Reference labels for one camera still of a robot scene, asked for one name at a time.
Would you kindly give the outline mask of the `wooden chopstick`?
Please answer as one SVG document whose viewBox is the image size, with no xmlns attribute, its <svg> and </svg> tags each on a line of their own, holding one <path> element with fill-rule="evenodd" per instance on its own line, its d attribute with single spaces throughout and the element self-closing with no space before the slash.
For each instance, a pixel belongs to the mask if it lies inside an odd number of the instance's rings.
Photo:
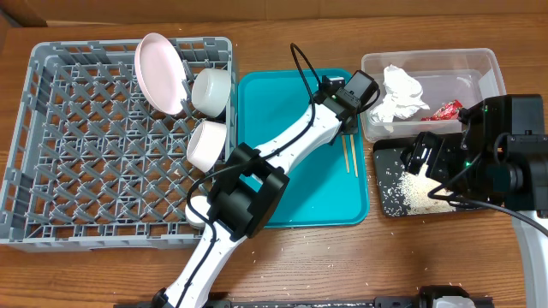
<svg viewBox="0 0 548 308">
<path fill-rule="evenodd" d="M 346 171 L 347 173 L 349 173 L 348 147 L 347 147 L 346 137 L 342 135 L 341 138 L 342 138 L 342 148 L 343 148 L 343 156 L 345 160 Z"/>
<path fill-rule="evenodd" d="M 349 135 L 350 144 L 351 144 L 351 152 L 352 152 L 352 158 L 353 158 L 353 165 L 354 165 L 354 175 L 356 178 L 358 178 L 358 166 L 357 166 L 357 158 L 356 158 L 356 151 L 355 151 L 355 142 L 354 142 L 354 135 Z"/>
</svg>

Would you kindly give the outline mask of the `red snack wrapper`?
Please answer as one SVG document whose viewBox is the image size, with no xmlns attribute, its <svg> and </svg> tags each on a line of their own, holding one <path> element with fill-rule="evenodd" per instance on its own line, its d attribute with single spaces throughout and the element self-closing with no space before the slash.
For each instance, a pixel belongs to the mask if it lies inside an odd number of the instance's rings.
<svg viewBox="0 0 548 308">
<path fill-rule="evenodd" d="M 459 111 L 463 108 L 462 104 L 458 100 L 453 100 L 440 109 L 438 109 L 433 115 L 423 117 L 422 121 L 445 121 L 455 120 L 458 117 Z"/>
</svg>

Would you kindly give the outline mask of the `white napkin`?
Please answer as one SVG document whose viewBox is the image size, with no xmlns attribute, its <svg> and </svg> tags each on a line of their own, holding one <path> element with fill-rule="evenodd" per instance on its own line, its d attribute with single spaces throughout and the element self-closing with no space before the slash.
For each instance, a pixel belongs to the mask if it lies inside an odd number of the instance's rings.
<svg viewBox="0 0 548 308">
<path fill-rule="evenodd" d="M 404 69 L 393 64 L 384 68 L 378 101 L 366 112 L 366 130 L 371 134 L 392 133 L 391 123 L 408 121 L 431 107 L 422 96 L 423 86 Z"/>
</svg>

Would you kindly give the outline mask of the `grey bowl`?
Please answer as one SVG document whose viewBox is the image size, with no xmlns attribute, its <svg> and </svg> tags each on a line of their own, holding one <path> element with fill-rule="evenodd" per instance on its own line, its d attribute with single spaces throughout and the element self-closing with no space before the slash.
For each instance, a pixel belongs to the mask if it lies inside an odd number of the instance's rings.
<svg viewBox="0 0 548 308">
<path fill-rule="evenodd" d="M 230 91 L 229 71 L 205 68 L 194 81 L 191 92 L 192 105 L 206 116 L 218 117 L 226 108 Z"/>
</svg>

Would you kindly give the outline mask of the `pink bowl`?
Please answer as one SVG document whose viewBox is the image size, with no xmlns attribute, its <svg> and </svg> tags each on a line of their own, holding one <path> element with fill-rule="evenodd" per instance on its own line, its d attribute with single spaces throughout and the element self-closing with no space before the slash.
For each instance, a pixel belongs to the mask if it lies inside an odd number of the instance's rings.
<svg viewBox="0 0 548 308">
<path fill-rule="evenodd" d="M 216 163 L 225 145 L 227 128 L 224 123 L 203 121 L 194 130 L 187 147 L 187 160 L 206 173 Z"/>
</svg>

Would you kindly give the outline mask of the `white cup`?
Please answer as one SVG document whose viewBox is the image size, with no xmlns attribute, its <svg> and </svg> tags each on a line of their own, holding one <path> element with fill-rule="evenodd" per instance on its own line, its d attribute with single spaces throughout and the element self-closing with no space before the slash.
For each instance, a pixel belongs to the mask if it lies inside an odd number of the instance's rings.
<svg viewBox="0 0 548 308">
<path fill-rule="evenodd" d="M 205 219 L 208 218 L 207 212 L 210 209 L 210 205 L 207 202 L 206 196 L 195 196 L 190 199 L 190 204 L 194 210 L 191 210 L 187 205 L 185 207 L 185 216 L 186 221 L 193 228 L 203 229 L 206 226 L 206 223 L 201 219 L 198 214 L 203 216 Z"/>
</svg>

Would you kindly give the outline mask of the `large white plate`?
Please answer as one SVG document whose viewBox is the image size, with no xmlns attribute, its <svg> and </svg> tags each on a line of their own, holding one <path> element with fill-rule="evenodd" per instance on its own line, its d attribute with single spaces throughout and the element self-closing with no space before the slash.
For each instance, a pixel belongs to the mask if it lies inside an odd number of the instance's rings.
<svg viewBox="0 0 548 308">
<path fill-rule="evenodd" d="M 173 44 L 158 33 L 147 34 L 134 54 L 134 70 L 147 102 L 167 115 L 182 112 L 188 98 L 184 85 L 187 76 Z"/>
</svg>

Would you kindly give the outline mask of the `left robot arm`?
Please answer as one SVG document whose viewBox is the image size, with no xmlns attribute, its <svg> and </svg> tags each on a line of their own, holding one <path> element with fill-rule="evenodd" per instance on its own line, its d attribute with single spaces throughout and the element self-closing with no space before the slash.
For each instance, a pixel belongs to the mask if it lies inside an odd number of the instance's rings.
<svg viewBox="0 0 548 308">
<path fill-rule="evenodd" d="M 289 184 L 289 173 L 317 148 L 352 128 L 362 105 L 354 92 L 316 92 L 305 113 L 276 138 L 256 148 L 239 144 L 227 167 L 212 174 L 205 208 L 198 210 L 193 200 L 187 201 L 205 230 L 182 273 L 154 295 L 152 306 L 204 306 L 235 249 L 271 219 Z"/>
</svg>

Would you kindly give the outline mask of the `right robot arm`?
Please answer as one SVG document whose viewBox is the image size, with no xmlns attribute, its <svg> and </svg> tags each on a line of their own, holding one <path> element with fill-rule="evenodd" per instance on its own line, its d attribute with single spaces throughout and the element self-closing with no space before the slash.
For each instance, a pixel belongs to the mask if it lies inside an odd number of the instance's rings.
<svg viewBox="0 0 548 308">
<path fill-rule="evenodd" d="M 402 151 L 405 170 L 436 181 L 430 199 L 511 216 L 526 304 L 547 305 L 547 135 L 539 94 L 486 98 L 458 112 L 460 133 L 421 132 Z"/>
</svg>

